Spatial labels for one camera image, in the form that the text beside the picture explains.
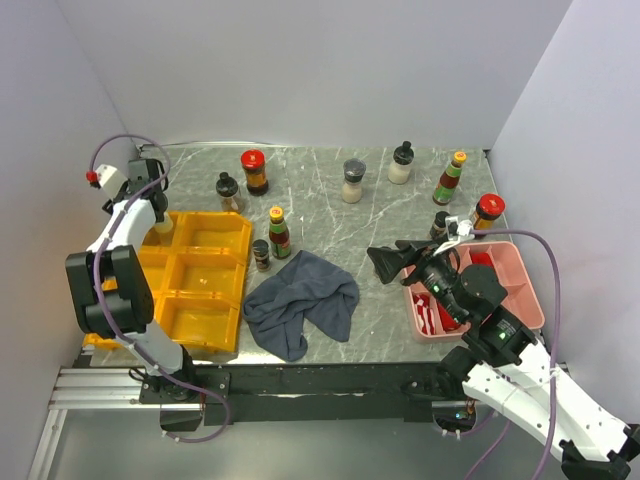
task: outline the gray floor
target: gray floor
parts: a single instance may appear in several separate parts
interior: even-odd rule
[[[504,425],[493,419],[457,442],[399,420],[245,423],[206,444],[174,445],[160,437],[156,412],[69,415],[51,479],[462,480]],[[527,480],[541,452],[512,426],[474,479]],[[557,461],[542,478],[564,479]]]

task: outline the red lid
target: red lid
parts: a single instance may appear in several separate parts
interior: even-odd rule
[[[260,150],[247,150],[240,157],[245,168],[260,168],[264,165],[264,153]]]
[[[495,193],[485,193],[480,197],[478,205],[488,215],[501,215],[504,209],[507,208],[502,197]]]

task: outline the black lid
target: black lid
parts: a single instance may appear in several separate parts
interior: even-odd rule
[[[449,216],[449,212],[445,212],[444,210],[436,213],[436,218],[433,220],[436,227],[444,228],[446,226],[444,220]]]
[[[352,158],[344,162],[344,179],[351,183],[358,183],[367,171],[367,164],[359,158]]]
[[[220,180],[216,182],[216,192],[221,197],[233,197],[238,193],[238,182],[230,177],[227,172],[220,174]]]
[[[404,141],[402,145],[393,152],[393,160],[400,165],[409,165],[413,162],[413,150],[411,150],[411,142]]]
[[[253,242],[251,249],[260,256],[269,254],[269,244],[262,239]]]

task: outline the gray towel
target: gray towel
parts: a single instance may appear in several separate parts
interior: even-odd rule
[[[328,337],[346,342],[358,299],[350,273],[303,250],[247,295],[242,315],[260,347],[294,361],[307,352],[304,318]]]

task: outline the white wall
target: white wall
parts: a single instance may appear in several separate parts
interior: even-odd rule
[[[80,345],[64,259],[106,221],[84,172],[123,127],[53,0],[0,3],[0,65],[0,476],[19,479]]]
[[[491,152],[510,225],[560,260],[560,352],[613,413],[640,421],[640,3],[576,0]],[[519,242],[547,318],[544,252]]]
[[[570,0],[58,0],[166,143],[491,147]]]

